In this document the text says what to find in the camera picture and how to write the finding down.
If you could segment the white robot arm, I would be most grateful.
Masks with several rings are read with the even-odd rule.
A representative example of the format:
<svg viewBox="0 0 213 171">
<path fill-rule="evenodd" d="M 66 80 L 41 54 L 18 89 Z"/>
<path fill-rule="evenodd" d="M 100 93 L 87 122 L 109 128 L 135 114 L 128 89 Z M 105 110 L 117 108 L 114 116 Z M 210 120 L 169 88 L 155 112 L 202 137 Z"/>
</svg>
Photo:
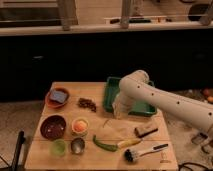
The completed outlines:
<svg viewBox="0 0 213 171">
<path fill-rule="evenodd" d="M 213 105 L 160 90 L 148 82 L 149 75 L 144 70 L 136 70 L 120 80 L 120 91 L 113 102 L 116 117 L 128 114 L 133 104 L 141 100 L 213 137 Z"/>
</svg>

